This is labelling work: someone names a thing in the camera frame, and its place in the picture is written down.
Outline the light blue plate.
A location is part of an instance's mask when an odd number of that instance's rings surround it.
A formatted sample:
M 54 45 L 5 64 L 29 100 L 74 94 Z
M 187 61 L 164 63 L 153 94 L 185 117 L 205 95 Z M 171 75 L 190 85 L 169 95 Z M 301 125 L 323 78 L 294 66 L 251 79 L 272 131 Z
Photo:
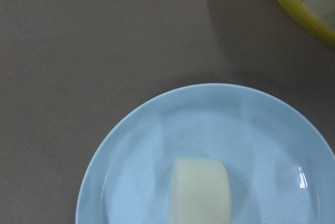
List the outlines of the light blue plate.
M 233 223 L 334 223 L 334 154 L 297 110 L 258 90 L 198 84 L 129 113 L 95 152 L 76 223 L 167 223 L 179 157 L 226 167 Z

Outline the white steamed bun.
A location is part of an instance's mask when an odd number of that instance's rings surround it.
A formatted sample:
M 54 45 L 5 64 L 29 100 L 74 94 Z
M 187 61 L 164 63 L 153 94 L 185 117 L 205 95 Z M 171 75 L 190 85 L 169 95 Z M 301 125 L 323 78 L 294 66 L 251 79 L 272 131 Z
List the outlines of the white steamed bun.
M 171 178 L 169 223 L 231 223 L 227 170 L 216 159 L 178 158 Z

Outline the brown paper table cover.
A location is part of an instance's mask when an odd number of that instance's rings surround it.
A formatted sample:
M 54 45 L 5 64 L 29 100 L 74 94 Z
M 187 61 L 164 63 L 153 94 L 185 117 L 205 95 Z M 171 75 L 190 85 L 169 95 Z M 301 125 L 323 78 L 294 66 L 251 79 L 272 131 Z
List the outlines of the brown paper table cover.
M 334 146 L 334 48 L 277 0 L 1 0 L 1 223 L 73 223 L 112 128 L 198 83 L 271 94 Z

